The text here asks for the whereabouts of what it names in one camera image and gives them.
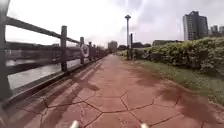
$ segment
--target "lamp post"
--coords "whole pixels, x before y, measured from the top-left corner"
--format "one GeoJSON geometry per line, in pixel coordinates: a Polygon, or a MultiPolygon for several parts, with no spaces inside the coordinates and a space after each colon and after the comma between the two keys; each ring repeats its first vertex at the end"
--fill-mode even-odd
{"type": "Polygon", "coordinates": [[[129,19],[131,16],[126,15],[125,19],[127,20],[127,60],[129,60],[129,19]]]}

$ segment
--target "water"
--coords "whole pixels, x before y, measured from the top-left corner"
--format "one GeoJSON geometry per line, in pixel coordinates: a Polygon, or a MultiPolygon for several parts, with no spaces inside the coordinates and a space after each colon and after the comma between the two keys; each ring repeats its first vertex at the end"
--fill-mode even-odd
{"type": "MultiPolygon", "coordinates": [[[[35,60],[9,60],[6,62],[7,66],[13,66],[16,64],[22,64],[22,63],[31,63],[35,62],[35,60]]],[[[80,60],[72,60],[67,62],[68,68],[73,67],[75,65],[80,64],[80,60]]],[[[26,84],[29,84],[35,80],[38,80],[40,78],[46,77],[48,75],[57,73],[61,71],[61,65],[60,64],[52,64],[52,65],[46,65],[43,67],[39,67],[36,69],[31,69],[28,71],[11,74],[8,76],[9,84],[11,89],[15,89],[18,87],[22,87],[26,84]]]]}

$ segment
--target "white sky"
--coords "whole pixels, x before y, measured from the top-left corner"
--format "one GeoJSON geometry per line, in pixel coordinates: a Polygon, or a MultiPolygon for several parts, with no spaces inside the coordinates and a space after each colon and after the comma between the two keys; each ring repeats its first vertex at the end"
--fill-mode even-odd
{"type": "MultiPolygon", "coordinates": [[[[155,39],[183,40],[182,16],[199,11],[209,25],[224,25],[224,0],[11,0],[8,16],[60,33],[68,26],[68,36],[86,43],[106,46],[117,40],[126,43],[126,21],[134,40],[151,43],[155,39]]],[[[39,44],[59,43],[46,35],[7,26],[6,39],[39,44]]]]}

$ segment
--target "tall building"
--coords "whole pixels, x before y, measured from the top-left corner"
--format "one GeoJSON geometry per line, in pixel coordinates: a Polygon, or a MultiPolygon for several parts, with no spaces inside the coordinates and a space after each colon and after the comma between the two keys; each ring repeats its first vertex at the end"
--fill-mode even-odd
{"type": "Polygon", "coordinates": [[[212,33],[217,33],[217,32],[218,32],[218,26],[217,26],[217,25],[213,25],[213,26],[211,27],[211,32],[212,32],[212,33]]]}
{"type": "Polygon", "coordinates": [[[110,53],[115,53],[117,52],[117,42],[116,41],[111,41],[108,43],[108,50],[110,53]]]}
{"type": "Polygon", "coordinates": [[[192,11],[183,16],[184,40],[196,40],[208,36],[208,23],[205,16],[198,11],[192,11]]]}
{"type": "Polygon", "coordinates": [[[222,33],[222,34],[224,34],[224,26],[220,26],[219,27],[219,32],[222,33]]]}

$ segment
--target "green bush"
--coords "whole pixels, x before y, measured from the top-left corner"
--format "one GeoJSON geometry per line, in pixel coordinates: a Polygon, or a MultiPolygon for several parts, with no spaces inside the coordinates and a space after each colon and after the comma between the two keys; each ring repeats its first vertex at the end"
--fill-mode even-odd
{"type": "Polygon", "coordinates": [[[134,49],[134,56],[136,59],[147,59],[224,76],[224,38],[204,38],[134,49]]]}

